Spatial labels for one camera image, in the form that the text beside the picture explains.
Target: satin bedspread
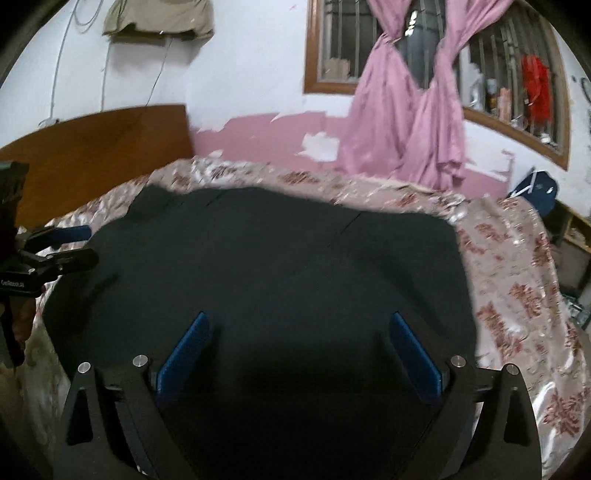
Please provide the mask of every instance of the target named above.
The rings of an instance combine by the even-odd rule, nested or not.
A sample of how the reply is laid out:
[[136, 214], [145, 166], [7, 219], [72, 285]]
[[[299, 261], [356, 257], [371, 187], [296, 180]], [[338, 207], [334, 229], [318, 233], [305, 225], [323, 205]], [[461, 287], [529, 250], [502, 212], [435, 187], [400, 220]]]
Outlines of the satin bedspread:
[[[591, 413], [587, 359], [582, 339], [567, 319], [543, 224], [526, 201], [483, 198], [468, 202], [459, 194], [389, 180], [195, 158], [178, 160], [149, 177], [122, 184], [50, 223], [89, 224], [96, 232], [125, 215], [147, 184], [177, 193], [203, 187], [259, 186], [357, 209], [425, 212], [445, 218], [456, 229], [469, 280], [478, 329], [478, 363], [500, 369], [513, 362], [521, 368], [540, 432], [545, 478], [579, 439]], [[27, 360], [17, 372], [35, 435], [49, 458], [69, 389], [42, 320], [54, 284], [38, 299]]]

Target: tied curtain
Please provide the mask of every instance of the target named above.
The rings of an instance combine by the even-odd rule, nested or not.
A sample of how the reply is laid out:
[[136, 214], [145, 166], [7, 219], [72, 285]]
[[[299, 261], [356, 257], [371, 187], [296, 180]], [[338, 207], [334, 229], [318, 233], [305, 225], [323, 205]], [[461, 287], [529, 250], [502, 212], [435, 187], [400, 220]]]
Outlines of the tied curtain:
[[453, 62], [470, 37], [496, 22], [513, 0], [447, 0], [446, 32], [434, 77], [418, 87], [394, 44], [411, 0], [368, 0], [384, 29], [359, 81], [337, 169], [451, 189], [466, 161], [462, 104]]

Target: brown headboard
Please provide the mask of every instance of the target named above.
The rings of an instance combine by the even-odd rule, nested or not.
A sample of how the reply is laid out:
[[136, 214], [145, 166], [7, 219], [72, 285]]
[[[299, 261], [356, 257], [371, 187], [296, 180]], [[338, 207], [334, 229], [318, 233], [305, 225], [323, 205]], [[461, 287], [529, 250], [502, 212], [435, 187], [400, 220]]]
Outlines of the brown headboard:
[[88, 115], [20, 138], [0, 161], [30, 165], [17, 225], [40, 226], [179, 158], [192, 158], [184, 105]]

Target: black fabric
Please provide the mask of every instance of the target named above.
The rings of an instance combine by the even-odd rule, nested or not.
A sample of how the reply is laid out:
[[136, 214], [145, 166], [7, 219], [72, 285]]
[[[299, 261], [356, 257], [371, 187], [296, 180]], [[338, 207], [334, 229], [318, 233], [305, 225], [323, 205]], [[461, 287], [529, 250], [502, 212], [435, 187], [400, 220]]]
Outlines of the black fabric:
[[474, 361], [453, 228], [262, 189], [144, 189], [60, 280], [44, 321], [68, 375], [162, 360], [201, 311], [215, 326], [163, 412], [204, 479], [391, 478], [433, 415], [387, 338], [405, 306]]

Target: red cloth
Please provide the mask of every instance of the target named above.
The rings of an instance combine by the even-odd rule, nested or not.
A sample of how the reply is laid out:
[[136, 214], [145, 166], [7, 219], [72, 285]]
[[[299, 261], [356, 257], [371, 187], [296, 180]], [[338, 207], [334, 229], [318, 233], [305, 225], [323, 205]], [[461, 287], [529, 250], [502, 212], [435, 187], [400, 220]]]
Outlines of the red cloth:
[[523, 55], [521, 59], [523, 84], [529, 99], [528, 119], [534, 125], [552, 121], [550, 103], [549, 70], [535, 55]]

